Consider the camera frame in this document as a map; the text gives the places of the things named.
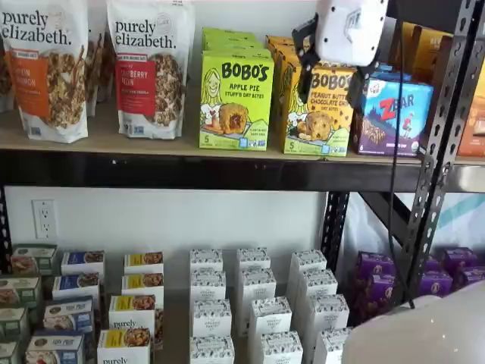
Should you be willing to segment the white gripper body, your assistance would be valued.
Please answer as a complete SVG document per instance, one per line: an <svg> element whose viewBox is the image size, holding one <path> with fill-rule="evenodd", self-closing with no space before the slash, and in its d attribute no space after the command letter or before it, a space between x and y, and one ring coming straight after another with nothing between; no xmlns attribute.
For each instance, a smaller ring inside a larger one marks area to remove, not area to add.
<svg viewBox="0 0 485 364"><path fill-rule="evenodd" d="M387 0L318 1L318 57L351 66L369 65L378 49L387 7Z"/></svg>

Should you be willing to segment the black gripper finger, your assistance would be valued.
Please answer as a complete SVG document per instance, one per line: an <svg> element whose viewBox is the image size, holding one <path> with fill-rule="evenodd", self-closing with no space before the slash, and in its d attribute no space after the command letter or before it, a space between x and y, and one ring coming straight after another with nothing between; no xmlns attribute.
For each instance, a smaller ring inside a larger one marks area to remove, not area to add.
<svg viewBox="0 0 485 364"><path fill-rule="evenodd" d="M312 70L321 60L315 50L316 30L319 15L316 13L311 20L293 29L292 37L296 55L302 66L299 78L298 93L301 101L306 104L311 89Z"/></svg>
<svg viewBox="0 0 485 364"><path fill-rule="evenodd" d="M349 88L346 100L349 105L355 109L360 106L360 99L363 93L364 85L370 79L371 75L378 69L379 63L372 62L367 66L358 66L349 82Z"/></svg>

